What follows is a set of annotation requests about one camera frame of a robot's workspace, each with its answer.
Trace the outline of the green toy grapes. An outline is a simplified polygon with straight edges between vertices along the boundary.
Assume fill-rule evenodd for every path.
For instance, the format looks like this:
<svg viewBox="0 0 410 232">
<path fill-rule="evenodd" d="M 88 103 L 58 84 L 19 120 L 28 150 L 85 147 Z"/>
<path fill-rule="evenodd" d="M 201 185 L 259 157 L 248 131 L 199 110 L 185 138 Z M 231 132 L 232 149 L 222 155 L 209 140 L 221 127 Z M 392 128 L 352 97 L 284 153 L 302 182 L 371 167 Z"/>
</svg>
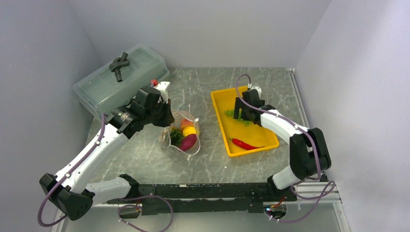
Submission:
<svg viewBox="0 0 410 232">
<path fill-rule="evenodd" d="M 237 122 L 240 122 L 240 123 L 244 124 L 245 126 L 250 126 L 250 125 L 253 124 L 251 121 L 247 121 L 247 120 L 244 120 L 244 119 L 242 118 L 241 110 L 239 110 L 238 118 L 234 118 L 234 109 L 226 110 L 226 111 L 224 112 L 224 114 L 225 114 L 228 118 L 232 118 L 232 119 L 236 120 Z"/>
</svg>

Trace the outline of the yellow plastic tray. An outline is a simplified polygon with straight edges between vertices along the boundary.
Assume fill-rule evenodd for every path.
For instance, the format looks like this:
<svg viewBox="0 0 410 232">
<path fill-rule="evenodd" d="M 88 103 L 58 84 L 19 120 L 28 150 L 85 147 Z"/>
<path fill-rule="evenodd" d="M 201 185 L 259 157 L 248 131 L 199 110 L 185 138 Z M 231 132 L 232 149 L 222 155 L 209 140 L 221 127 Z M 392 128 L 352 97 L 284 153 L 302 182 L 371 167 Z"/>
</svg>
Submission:
<svg viewBox="0 0 410 232">
<path fill-rule="evenodd" d="M 234 109 L 236 97 L 237 92 L 235 88 L 215 90 L 211 92 L 211 99 L 228 156 L 231 158 L 237 158 L 255 152 L 278 148 L 279 140 L 272 131 L 255 124 L 245 126 L 232 118 L 228 118 L 224 114 L 226 110 Z M 265 146 L 265 148 L 243 150 L 234 147 L 229 138 L 237 138 L 250 145 Z"/>
</svg>

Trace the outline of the toy peach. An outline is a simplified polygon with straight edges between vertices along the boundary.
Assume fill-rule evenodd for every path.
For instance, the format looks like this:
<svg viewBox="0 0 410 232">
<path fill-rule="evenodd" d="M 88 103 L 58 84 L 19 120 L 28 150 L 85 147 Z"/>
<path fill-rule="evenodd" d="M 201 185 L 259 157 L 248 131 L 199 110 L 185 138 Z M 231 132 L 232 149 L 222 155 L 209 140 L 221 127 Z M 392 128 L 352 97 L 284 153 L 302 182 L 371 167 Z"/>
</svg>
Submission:
<svg viewBox="0 0 410 232">
<path fill-rule="evenodd" d="M 194 122 L 183 118 L 180 122 L 180 129 L 183 131 L 186 127 L 194 127 Z"/>
</svg>

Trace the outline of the toy pineapple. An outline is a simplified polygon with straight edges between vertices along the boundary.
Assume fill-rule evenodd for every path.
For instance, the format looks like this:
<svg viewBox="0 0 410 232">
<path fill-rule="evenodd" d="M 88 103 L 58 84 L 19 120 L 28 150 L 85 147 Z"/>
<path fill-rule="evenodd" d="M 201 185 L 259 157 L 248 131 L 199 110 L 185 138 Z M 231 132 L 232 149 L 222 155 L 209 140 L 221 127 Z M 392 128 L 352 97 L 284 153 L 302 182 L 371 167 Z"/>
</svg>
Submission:
<svg viewBox="0 0 410 232">
<path fill-rule="evenodd" d="M 179 147 L 183 138 L 184 136 L 183 136 L 182 131 L 177 127 L 172 127 L 171 132 L 170 132 L 171 145 Z"/>
</svg>

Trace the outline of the clear zip top bag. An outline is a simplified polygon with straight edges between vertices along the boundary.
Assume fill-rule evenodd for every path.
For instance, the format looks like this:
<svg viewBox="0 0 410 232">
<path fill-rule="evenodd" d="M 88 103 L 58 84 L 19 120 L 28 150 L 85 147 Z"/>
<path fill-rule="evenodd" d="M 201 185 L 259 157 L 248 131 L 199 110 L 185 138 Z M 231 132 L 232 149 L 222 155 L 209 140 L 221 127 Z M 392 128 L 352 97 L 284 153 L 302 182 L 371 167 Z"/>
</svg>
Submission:
<svg viewBox="0 0 410 232">
<path fill-rule="evenodd" d="M 172 116 L 175 121 L 161 130 L 159 141 L 164 147 L 185 155 L 197 154 L 201 147 L 199 118 L 187 111 L 172 111 Z"/>
</svg>

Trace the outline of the yellow toy pear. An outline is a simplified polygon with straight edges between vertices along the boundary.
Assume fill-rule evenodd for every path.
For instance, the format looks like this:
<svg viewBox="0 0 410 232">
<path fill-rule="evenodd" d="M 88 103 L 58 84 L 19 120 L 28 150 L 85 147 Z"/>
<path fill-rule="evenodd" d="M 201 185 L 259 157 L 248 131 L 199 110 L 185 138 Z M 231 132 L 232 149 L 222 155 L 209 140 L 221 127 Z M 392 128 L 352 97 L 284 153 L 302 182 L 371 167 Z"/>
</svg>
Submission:
<svg viewBox="0 0 410 232">
<path fill-rule="evenodd" d="M 197 134 L 197 130 L 196 130 L 195 127 L 186 127 L 186 128 L 182 131 L 182 133 L 183 133 L 183 136 L 186 137 L 186 136 L 189 136 L 189 135 L 191 135 L 191 134 Z"/>
</svg>

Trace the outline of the purple toy sweet potato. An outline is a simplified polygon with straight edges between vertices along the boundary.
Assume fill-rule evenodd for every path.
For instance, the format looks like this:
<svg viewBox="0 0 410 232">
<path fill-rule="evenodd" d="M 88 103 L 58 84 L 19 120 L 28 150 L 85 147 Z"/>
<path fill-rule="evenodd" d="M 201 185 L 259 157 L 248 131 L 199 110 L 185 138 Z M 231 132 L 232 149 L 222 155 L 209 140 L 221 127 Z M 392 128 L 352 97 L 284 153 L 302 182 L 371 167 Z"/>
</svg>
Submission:
<svg viewBox="0 0 410 232">
<path fill-rule="evenodd" d="M 197 142 L 196 134 L 189 134 L 183 138 L 180 146 L 178 147 L 182 151 L 187 151 L 191 149 Z"/>
</svg>

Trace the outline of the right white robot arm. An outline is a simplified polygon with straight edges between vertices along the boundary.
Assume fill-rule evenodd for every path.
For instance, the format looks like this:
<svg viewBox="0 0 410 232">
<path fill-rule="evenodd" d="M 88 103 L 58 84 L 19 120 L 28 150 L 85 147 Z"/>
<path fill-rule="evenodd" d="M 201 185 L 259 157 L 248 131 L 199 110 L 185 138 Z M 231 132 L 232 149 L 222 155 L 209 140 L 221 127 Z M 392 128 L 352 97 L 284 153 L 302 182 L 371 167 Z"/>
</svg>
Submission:
<svg viewBox="0 0 410 232">
<path fill-rule="evenodd" d="M 237 93 L 234 118 L 272 131 L 289 146 L 288 166 L 272 175 L 269 179 L 273 183 L 266 188 L 268 198 L 273 201 L 283 197 L 285 189 L 291 185 L 320 179 L 322 172 L 332 165 L 322 130 L 309 129 L 288 119 L 275 107 L 265 104 L 255 88 Z"/>
</svg>

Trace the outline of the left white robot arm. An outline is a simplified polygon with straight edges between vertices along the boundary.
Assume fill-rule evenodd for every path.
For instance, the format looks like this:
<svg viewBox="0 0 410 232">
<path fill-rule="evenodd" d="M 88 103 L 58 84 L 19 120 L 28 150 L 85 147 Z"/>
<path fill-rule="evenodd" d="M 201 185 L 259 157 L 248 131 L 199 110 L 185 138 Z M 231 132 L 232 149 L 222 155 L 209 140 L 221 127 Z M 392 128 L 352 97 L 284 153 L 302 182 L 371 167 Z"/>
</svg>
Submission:
<svg viewBox="0 0 410 232">
<path fill-rule="evenodd" d="M 102 126 L 90 143 L 56 174 L 44 174 L 40 185 L 46 201 L 56 206 L 65 218 L 78 220 L 96 205 L 114 199 L 132 203 L 140 196 L 139 183 L 127 174 L 104 182 L 91 183 L 96 168 L 144 126 L 168 127 L 174 123 L 169 82 L 138 89 L 128 104 L 102 116 Z"/>
</svg>

